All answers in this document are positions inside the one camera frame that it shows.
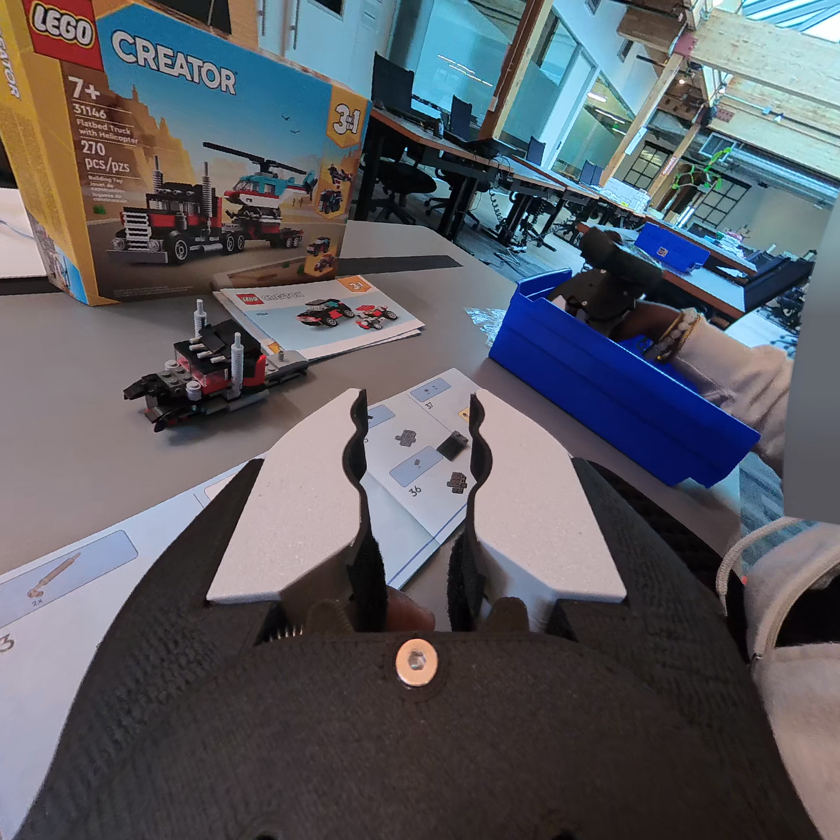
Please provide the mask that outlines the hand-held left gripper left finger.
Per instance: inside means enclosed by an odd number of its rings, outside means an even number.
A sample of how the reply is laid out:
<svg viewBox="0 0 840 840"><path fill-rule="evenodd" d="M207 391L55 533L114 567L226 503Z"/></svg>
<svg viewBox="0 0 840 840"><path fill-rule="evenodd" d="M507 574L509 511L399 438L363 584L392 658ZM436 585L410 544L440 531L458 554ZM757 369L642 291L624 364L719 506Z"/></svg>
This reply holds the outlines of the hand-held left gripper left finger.
<svg viewBox="0 0 840 840"><path fill-rule="evenodd" d="M384 562L366 472L366 391L350 388L267 451L206 598L279 602L292 625L325 599L353 598L358 628L385 628Z"/></svg>

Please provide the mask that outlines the clear plastic scrap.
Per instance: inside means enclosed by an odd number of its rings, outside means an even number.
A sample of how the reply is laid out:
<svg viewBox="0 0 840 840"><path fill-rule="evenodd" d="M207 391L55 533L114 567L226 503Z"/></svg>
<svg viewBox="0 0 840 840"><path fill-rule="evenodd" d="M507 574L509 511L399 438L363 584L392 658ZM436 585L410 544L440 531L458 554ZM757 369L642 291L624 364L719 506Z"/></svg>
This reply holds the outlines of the clear plastic scrap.
<svg viewBox="0 0 840 840"><path fill-rule="evenodd" d="M484 334L488 347L495 342L507 312L501 308L465 308L467 316Z"/></svg>

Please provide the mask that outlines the closed lego instruction booklet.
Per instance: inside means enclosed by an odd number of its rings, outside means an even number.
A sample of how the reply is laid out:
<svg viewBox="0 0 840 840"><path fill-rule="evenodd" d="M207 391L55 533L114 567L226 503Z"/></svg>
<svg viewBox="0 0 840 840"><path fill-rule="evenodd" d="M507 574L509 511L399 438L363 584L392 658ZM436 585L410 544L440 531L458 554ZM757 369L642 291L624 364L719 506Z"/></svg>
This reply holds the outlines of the closed lego instruction booklet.
<svg viewBox="0 0 840 840"><path fill-rule="evenodd" d="M269 353L320 361L411 337L424 323L362 276L214 293Z"/></svg>

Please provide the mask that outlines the person's left hand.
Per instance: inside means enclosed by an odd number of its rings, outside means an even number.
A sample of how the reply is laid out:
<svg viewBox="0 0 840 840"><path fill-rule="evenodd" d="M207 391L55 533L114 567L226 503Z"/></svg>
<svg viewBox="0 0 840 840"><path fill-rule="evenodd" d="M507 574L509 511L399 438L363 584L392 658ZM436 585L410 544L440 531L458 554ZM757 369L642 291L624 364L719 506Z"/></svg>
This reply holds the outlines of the person's left hand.
<svg viewBox="0 0 840 840"><path fill-rule="evenodd" d="M433 632L435 615L426 607L416 603L406 593L391 586L386 587L387 607L385 630L390 633Z"/></svg>

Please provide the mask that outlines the lego set cardboard box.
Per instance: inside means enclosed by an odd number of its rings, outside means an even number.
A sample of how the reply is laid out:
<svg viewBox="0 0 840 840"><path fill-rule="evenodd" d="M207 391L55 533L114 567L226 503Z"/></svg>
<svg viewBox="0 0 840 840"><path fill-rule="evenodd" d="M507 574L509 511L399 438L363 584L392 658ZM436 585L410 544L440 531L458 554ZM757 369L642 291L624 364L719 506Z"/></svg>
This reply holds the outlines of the lego set cardboard box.
<svg viewBox="0 0 840 840"><path fill-rule="evenodd" d="M253 2L2 2L2 146L88 306L331 280L370 100L263 50Z"/></svg>

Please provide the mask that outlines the open lego instruction booklet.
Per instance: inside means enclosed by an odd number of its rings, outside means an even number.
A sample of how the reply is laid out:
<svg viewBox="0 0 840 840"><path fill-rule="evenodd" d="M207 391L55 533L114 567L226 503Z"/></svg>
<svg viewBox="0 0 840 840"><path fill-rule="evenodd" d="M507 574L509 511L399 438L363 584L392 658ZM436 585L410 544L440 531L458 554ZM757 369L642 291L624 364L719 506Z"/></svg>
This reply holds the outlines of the open lego instruction booklet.
<svg viewBox="0 0 840 840"><path fill-rule="evenodd" d="M468 434L476 383L456 368L374 404L362 479L387 584L403 588L463 521L474 481ZM129 594L239 471L163 501L2 575L1 826L12 838L34 800L79 684Z"/></svg>

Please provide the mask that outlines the white stand base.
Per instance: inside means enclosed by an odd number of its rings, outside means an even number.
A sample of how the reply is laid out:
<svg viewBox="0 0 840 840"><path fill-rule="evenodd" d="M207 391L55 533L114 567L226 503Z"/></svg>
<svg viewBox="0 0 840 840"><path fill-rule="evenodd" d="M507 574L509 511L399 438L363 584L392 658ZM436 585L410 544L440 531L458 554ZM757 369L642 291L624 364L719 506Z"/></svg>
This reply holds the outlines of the white stand base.
<svg viewBox="0 0 840 840"><path fill-rule="evenodd" d="M46 278L28 214L16 188L1 188L1 280Z"/></svg>

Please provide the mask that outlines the black computer monitor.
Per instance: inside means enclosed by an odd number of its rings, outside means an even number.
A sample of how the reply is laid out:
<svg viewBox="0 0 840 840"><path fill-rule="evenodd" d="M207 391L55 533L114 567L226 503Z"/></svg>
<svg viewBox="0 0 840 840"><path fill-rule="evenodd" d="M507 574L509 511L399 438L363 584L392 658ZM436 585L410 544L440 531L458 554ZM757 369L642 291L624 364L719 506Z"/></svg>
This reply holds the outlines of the black computer monitor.
<svg viewBox="0 0 840 840"><path fill-rule="evenodd" d="M448 131L445 133L447 140L454 144L466 147L478 141L478 129L473 126L473 110L470 102L452 97L451 108L448 117Z"/></svg>
<svg viewBox="0 0 840 840"><path fill-rule="evenodd" d="M371 99L380 110L409 119L412 114L415 72L374 53Z"/></svg>

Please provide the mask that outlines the wooden column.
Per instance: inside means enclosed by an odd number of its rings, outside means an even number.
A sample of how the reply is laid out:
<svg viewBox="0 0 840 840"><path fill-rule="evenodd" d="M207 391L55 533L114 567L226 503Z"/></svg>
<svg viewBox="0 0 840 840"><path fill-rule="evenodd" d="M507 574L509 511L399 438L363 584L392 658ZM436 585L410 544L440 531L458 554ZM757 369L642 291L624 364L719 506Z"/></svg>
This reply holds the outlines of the wooden column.
<svg viewBox="0 0 840 840"><path fill-rule="evenodd" d="M553 1L527 1L502 61L497 87L479 130L481 139L500 138L552 6Z"/></svg>

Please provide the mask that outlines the long wooden office desk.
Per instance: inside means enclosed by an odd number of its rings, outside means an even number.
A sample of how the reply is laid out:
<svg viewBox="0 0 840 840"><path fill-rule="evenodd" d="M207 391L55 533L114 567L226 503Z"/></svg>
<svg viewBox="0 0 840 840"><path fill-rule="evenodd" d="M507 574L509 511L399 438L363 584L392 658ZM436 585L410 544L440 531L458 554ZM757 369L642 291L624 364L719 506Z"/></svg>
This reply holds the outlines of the long wooden office desk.
<svg viewBox="0 0 840 840"><path fill-rule="evenodd" d="M616 216L630 219L633 227L647 222L645 211L635 211L608 197L603 192L573 181L535 164L506 155L487 158L462 148L418 124L405 120L382 108L373 107L366 127L366 156L363 176L356 198L353 219L365 221L374 206L374 188L381 168L384 142L400 137L421 151L418 163L431 169L453 172L463 177L448 199L437 232L455 241L463 226L473 195L480 180L502 184L513 196L511 210L496 232L497 241L508 246L527 214L535 214L542 204L549 204L546 224L534 232L536 242L544 245L545 236L555 224L561 209L567 205L581 208L571 224L572 235L585 230L586 220L594 212L603 213L602 224L610 224Z"/></svg>

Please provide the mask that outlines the lego truck model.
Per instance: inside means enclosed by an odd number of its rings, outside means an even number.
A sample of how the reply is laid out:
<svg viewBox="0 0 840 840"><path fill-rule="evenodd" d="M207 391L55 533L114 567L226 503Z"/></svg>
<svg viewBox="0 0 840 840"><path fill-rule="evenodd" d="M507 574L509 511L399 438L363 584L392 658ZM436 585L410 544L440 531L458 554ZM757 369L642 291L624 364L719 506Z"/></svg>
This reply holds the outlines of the lego truck model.
<svg viewBox="0 0 840 840"><path fill-rule="evenodd" d="M196 300L194 335L174 343L174 358L123 391L145 400L143 414L159 433L196 417L231 413L258 403L273 385L305 375L309 361L297 351L266 351L235 320L212 324Z"/></svg>

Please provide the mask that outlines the black office chair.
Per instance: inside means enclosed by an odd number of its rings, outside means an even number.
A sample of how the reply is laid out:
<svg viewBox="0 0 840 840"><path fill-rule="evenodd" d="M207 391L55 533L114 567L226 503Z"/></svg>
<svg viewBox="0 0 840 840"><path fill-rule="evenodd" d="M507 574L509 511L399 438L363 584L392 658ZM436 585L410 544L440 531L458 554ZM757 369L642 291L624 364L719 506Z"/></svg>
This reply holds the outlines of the black office chair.
<svg viewBox="0 0 840 840"><path fill-rule="evenodd" d="M415 216L406 210L406 199L412 194L431 195L435 193L435 179L416 165L398 161L380 160L377 180L383 187L385 199L371 202L371 209L379 208L374 219L376 223L386 222L395 216L403 224L415 225Z"/></svg>

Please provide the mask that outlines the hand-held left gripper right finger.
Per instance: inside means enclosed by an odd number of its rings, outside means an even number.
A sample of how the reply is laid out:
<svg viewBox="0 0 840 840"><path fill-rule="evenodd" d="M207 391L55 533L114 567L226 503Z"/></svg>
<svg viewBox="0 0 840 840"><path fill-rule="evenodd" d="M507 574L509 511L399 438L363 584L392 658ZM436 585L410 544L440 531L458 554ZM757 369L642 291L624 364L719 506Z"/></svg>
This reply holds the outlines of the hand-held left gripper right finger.
<svg viewBox="0 0 840 840"><path fill-rule="evenodd" d="M469 491L451 553L451 627L470 632L500 600L528 628L557 626L559 602L622 603L627 589L573 459L540 425L491 392L470 397Z"/></svg>

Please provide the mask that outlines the green potted plant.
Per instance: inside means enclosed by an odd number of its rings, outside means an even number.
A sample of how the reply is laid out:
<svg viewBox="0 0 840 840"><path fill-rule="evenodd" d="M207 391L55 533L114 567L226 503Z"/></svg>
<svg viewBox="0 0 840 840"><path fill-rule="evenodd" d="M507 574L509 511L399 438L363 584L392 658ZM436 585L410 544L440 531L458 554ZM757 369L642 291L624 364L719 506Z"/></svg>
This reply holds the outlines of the green potted plant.
<svg viewBox="0 0 840 840"><path fill-rule="evenodd" d="M675 175L669 185L673 195L665 205L664 217L677 214L681 218L688 210L695 209L699 200L721 182L721 175L714 171L714 167L733 151L734 146L735 143L728 143L714 153L708 163L689 164L686 171Z"/></svg>

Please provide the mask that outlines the blue box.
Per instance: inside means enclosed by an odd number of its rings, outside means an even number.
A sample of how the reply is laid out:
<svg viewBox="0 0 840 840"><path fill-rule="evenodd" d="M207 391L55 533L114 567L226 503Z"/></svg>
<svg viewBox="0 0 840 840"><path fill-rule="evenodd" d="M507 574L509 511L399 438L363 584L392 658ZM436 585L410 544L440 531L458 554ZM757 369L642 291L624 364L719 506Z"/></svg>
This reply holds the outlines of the blue box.
<svg viewBox="0 0 840 840"><path fill-rule="evenodd" d="M668 227L646 223L636 237L635 246L658 260L668 270L687 274L705 266L710 251L683 238Z"/></svg>

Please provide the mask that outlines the person's right hand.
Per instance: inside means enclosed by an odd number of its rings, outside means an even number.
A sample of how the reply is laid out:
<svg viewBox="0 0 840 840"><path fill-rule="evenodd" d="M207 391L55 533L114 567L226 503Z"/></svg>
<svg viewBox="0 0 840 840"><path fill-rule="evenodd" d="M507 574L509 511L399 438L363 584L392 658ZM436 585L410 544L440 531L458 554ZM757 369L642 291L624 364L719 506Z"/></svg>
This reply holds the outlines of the person's right hand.
<svg viewBox="0 0 840 840"><path fill-rule="evenodd" d="M630 340L638 336L658 341L671 329L671 324L680 318L681 310L660 303L640 301L613 328L608 337L615 342Z"/></svg>

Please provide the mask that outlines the black quilted case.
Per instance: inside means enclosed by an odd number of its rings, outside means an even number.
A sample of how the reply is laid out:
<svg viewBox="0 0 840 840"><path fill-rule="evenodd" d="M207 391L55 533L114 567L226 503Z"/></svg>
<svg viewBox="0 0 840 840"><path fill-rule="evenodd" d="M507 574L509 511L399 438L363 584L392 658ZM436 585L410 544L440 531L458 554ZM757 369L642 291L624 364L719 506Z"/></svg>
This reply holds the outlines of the black quilted case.
<svg viewBox="0 0 840 840"><path fill-rule="evenodd" d="M631 486L625 479L593 461L589 460L588 464L667 543L700 583L714 591L721 556L705 540L690 531L686 525L647 498L642 491Z"/></svg>

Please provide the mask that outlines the blue plastic bin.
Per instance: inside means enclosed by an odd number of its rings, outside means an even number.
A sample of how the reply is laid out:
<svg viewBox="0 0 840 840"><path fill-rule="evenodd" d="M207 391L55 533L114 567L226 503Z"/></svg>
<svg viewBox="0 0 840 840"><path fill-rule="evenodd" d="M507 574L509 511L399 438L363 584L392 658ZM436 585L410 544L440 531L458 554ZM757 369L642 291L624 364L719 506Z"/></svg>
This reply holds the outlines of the blue plastic bin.
<svg viewBox="0 0 840 840"><path fill-rule="evenodd" d="M668 486L725 479L760 434L699 394L648 342L615 343L548 300L560 269L520 280L489 357Z"/></svg>

